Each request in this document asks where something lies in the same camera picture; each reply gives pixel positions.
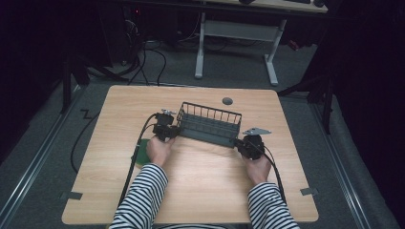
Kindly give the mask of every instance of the person's left hand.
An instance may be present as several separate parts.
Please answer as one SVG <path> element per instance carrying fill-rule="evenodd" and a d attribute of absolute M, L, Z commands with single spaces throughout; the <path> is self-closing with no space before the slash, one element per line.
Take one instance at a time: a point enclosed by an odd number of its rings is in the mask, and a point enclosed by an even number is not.
<path fill-rule="evenodd" d="M 160 141 L 156 136 L 152 137 L 146 146 L 146 154 L 149 156 L 151 162 L 163 167 L 166 160 L 170 157 L 172 145 L 175 141 L 175 137 L 166 142 Z"/>

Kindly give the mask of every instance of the striped shirt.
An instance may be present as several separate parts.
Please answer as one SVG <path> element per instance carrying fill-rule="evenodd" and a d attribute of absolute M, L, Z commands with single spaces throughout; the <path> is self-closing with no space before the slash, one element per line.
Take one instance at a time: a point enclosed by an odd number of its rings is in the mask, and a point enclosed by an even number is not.
<path fill-rule="evenodd" d="M 150 229 L 163 200 L 168 183 L 166 173 L 155 164 L 144 165 L 134 179 L 127 196 L 118 206 L 115 228 Z M 299 228 L 286 204 L 282 201 L 278 187 L 273 183 L 256 185 L 248 194 L 249 213 L 253 228 Z M 179 224 L 160 228 L 229 228 L 224 225 Z"/>

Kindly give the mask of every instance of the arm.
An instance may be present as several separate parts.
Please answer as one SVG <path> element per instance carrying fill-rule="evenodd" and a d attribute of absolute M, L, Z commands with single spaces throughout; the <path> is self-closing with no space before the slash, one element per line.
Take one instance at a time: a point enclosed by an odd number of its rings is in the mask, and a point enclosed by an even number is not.
<path fill-rule="evenodd" d="M 134 179 L 110 228 L 152 228 L 168 183 L 161 167 L 169 158 L 174 141 L 173 138 L 164 143 L 156 137 L 148 141 L 146 152 L 152 164 L 144 165 Z"/>
<path fill-rule="evenodd" d="M 267 182 L 271 164 L 262 156 L 244 159 L 247 175 L 255 185 L 248 194 L 249 214 L 253 228 L 299 228 L 274 183 Z"/>

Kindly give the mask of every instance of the desk leg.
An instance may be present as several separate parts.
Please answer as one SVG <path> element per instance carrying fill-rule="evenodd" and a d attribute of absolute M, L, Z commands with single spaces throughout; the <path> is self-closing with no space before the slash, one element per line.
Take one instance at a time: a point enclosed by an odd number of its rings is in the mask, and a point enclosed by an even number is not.
<path fill-rule="evenodd" d="M 277 51 L 277 47 L 280 43 L 281 36 L 283 35 L 283 31 L 284 31 L 284 27 L 286 26 L 286 23 L 287 23 L 287 19 L 284 19 L 281 21 L 280 26 L 276 32 L 276 37 L 273 41 L 273 46 L 271 47 L 270 54 L 265 55 L 268 77 L 270 78 L 270 83 L 273 86 L 278 85 L 277 75 L 276 75 L 276 72 L 274 71 L 274 66 L 273 66 L 273 58 L 274 58 L 274 54 Z"/>
<path fill-rule="evenodd" d="M 202 22 L 200 25 L 200 46 L 199 52 L 197 53 L 197 63 L 196 63 L 196 78 L 203 78 L 203 38 L 205 34 L 205 12 L 202 12 Z"/>

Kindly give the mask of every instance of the green object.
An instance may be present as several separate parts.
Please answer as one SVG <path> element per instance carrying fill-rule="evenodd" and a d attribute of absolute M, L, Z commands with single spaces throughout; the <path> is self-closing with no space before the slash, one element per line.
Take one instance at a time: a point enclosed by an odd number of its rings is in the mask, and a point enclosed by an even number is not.
<path fill-rule="evenodd" d="M 149 156 L 146 154 L 146 146 L 148 144 L 148 141 L 149 141 L 149 139 L 142 139 L 140 141 L 137 160 L 136 160 L 136 164 L 139 165 L 140 167 L 151 162 L 151 160 L 149 159 Z"/>

